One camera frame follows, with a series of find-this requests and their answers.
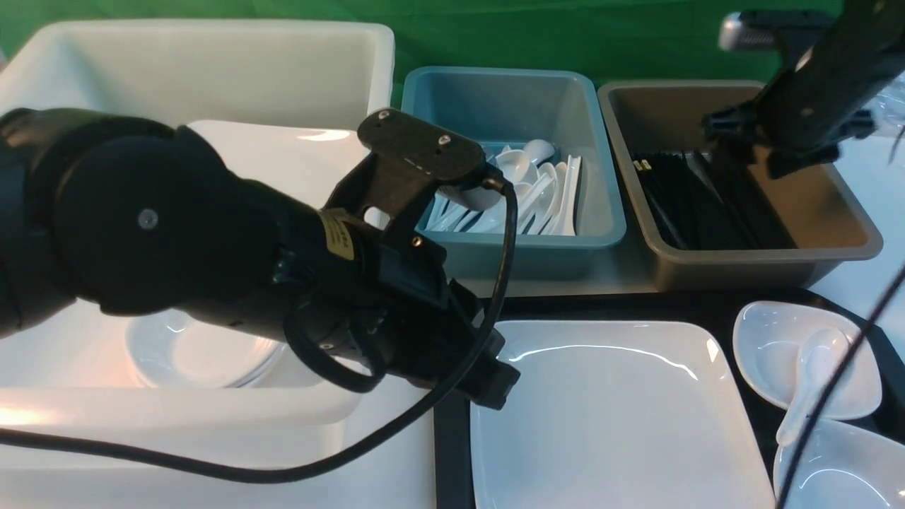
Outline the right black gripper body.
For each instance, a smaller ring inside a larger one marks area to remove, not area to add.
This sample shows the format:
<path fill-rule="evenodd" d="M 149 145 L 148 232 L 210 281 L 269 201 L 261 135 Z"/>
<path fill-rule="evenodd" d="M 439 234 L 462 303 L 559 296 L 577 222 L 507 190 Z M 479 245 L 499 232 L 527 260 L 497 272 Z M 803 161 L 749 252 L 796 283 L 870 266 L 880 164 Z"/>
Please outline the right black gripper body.
<path fill-rule="evenodd" d="M 869 90 L 866 77 L 850 72 L 783 71 L 754 99 L 708 114 L 701 125 L 706 141 L 778 180 L 833 163 L 842 141 L 873 135 L 877 125 L 864 107 Z"/>

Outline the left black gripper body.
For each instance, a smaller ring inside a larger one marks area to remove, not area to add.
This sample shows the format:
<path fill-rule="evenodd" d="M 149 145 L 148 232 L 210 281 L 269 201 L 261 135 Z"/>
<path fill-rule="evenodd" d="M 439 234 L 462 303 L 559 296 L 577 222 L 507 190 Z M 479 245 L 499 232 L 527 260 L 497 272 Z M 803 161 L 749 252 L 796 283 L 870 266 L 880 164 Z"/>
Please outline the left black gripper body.
<path fill-rule="evenodd" d="M 284 252 L 284 283 L 296 297 L 284 338 L 322 379 L 367 393 L 387 375 L 426 390 L 455 391 L 499 410 L 518 371 L 497 359 L 495 329 L 512 257 L 504 252 L 491 302 L 450 280 L 433 244 L 395 251 L 356 241 L 351 250 Z"/>

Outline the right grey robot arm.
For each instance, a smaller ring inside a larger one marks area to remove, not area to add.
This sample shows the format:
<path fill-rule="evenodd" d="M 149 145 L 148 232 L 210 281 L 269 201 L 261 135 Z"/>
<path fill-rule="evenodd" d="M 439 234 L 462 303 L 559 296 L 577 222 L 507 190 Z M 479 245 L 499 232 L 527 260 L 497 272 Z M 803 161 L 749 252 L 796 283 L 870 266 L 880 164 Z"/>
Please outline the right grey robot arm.
<path fill-rule="evenodd" d="M 753 99 L 703 119 L 706 141 L 746 164 L 762 148 L 772 178 L 837 161 L 841 142 L 876 130 L 868 103 L 903 72 L 903 23 L 901 1 L 846 1 L 837 16 L 805 9 L 727 14 L 718 36 L 723 51 L 776 51 L 781 64 Z"/>

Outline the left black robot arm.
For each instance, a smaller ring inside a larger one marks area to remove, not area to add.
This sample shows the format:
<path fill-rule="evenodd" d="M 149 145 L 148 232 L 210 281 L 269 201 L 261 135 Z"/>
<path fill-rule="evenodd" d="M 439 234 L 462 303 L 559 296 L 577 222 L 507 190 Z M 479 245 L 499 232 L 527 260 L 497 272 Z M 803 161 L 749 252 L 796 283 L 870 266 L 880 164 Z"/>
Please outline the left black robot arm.
<path fill-rule="evenodd" d="M 73 107 L 2 117 L 2 336 L 82 299 L 106 315 L 176 309 L 277 339 L 342 389 L 387 375 L 501 409 L 517 368 L 494 331 L 516 235 L 484 308 L 416 225 L 442 186 L 510 183 L 463 136 L 388 107 L 324 206 L 238 176 L 188 127 Z"/>

